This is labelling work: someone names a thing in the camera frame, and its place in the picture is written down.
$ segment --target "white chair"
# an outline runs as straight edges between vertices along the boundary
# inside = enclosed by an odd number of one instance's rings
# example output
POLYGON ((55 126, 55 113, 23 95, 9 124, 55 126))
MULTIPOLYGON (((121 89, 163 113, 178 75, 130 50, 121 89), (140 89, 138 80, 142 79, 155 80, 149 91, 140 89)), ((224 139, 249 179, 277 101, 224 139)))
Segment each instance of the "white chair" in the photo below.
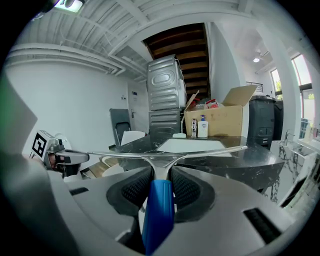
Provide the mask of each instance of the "white chair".
MULTIPOLYGON (((139 140, 144 136, 146 136, 146 133, 142 131, 138 131, 138 130, 125 131, 122 136, 121 146, 128 144, 130 142, 139 140)), ((109 165, 107 164, 106 160, 109 158, 110 156, 105 156, 104 158, 102 158, 102 162, 107 166, 109 165)), ((103 172, 102 177, 106 177, 114 174, 120 174, 123 172, 124 172, 124 169, 117 163, 114 166, 109 166, 109 168, 103 172)))

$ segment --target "white ceiling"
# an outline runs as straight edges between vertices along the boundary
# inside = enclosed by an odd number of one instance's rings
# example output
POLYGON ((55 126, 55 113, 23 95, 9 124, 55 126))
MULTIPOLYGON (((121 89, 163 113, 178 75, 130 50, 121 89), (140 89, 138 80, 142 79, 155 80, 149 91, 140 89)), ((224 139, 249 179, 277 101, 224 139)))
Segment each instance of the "white ceiling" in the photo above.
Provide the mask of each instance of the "white ceiling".
POLYGON ((224 22, 222 25, 236 54, 241 59, 250 62, 256 71, 273 61, 271 54, 268 53, 266 56, 261 56, 258 63, 253 62, 253 59, 259 56, 260 44, 262 43, 263 45, 263 39, 254 27, 244 26, 235 22, 224 22))
MULTIPOLYGON (((18 47, 16 53, 11 55, 8 63, 81 59, 81 62, 106 73, 121 74, 143 82, 148 62, 146 56, 141 52, 138 54, 135 51, 137 49, 133 50, 125 43, 117 48, 130 36, 129 33, 154 24, 155 20, 161 19, 161 16, 174 8, 190 12, 192 10, 186 7, 191 4, 194 4, 193 8, 203 7, 205 11, 212 8, 211 12, 218 12, 222 8, 230 9, 230 12, 239 16, 238 3, 239 0, 85 0, 78 13, 54 8, 26 26, 15 44, 18 47), (36 53, 31 51, 35 48, 38 49, 36 53), (45 54, 39 49, 50 49, 51 54, 45 54)), ((235 22, 225 23, 223 26, 239 56, 251 60, 262 40, 258 32, 235 22)))

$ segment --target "staircase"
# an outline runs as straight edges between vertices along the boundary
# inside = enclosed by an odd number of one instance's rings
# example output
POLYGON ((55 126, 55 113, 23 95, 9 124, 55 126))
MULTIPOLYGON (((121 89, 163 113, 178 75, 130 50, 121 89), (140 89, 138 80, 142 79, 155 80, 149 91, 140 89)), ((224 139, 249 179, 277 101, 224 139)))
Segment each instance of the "staircase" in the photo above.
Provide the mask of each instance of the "staircase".
POLYGON ((175 54, 179 60, 188 99, 199 90, 198 99, 211 97, 209 55, 205 25, 178 26, 144 40, 154 60, 175 54))

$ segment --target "door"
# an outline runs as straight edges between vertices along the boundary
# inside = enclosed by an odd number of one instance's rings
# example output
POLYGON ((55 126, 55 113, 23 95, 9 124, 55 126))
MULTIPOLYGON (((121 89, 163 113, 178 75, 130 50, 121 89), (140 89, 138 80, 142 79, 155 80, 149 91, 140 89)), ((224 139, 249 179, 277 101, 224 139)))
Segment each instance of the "door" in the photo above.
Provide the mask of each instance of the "door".
POLYGON ((132 131, 149 132, 148 92, 145 83, 128 82, 128 110, 132 131))

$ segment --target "stacked washing machine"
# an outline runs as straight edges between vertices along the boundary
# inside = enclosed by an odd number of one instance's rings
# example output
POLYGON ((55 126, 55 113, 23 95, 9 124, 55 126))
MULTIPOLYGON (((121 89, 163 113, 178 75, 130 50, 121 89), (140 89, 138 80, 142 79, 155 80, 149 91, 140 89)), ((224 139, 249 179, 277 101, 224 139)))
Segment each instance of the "stacked washing machine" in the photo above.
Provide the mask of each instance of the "stacked washing machine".
POLYGON ((186 88, 175 55, 158 58, 147 64, 149 132, 181 132, 181 112, 186 107, 186 88))

